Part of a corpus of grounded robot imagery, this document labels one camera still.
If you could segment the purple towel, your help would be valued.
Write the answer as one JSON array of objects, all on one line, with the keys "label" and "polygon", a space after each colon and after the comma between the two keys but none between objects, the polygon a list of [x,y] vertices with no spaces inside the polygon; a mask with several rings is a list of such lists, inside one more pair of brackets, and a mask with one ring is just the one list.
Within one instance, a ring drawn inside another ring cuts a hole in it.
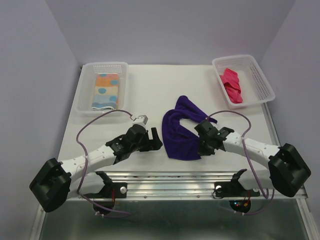
[{"label": "purple towel", "polygon": [[167,111],[162,119],[163,144],[170,159],[180,161],[196,161],[201,159],[198,154],[200,138],[180,124],[180,120],[191,120],[197,124],[208,117],[189,98],[181,95],[173,109]]}]

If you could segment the blue orange dotted towel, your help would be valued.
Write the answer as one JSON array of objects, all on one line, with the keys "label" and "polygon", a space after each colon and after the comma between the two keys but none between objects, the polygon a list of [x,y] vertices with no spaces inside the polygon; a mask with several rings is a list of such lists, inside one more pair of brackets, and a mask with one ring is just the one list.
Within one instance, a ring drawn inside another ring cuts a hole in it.
[{"label": "blue orange dotted towel", "polygon": [[91,109],[94,111],[118,108],[119,75],[100,73],[96,76]]}]

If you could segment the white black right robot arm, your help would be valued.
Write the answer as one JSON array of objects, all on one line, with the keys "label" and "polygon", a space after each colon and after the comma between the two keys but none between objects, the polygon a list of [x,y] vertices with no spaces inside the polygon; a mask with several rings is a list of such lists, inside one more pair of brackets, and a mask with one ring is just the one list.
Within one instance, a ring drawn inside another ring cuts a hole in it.
[{"label": "white black right robot arm", "polygon": [[208,120],[203,120],[195,130],[199,136],[200,156],[210,156],[216,150],[222,150],[246,157],[264,167],[263,170],[241,169],[230,181],[218,182],[219,198],[242,197],[255,189],[276,190],[292,198],[311,176],[310,168],[291,144],[261,143],[244,138],[228,127],[217,129]]}]

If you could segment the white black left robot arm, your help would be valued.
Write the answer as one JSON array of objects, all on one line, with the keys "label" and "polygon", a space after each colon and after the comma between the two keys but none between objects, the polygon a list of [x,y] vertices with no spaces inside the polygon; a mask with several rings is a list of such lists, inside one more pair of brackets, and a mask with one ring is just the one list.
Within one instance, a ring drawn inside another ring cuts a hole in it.
[{"label": "white black left robot arm", "polygon": [[157,129],[148,130],[139,124],[133,124],[122,134],[98,149],[68,160],[47,160],[29,185],[29,189],[46,213],[62,206],[70,198],[71,185],[86,173],[112,166],[130,157],[134,152],[158,151],[163,146]]}]

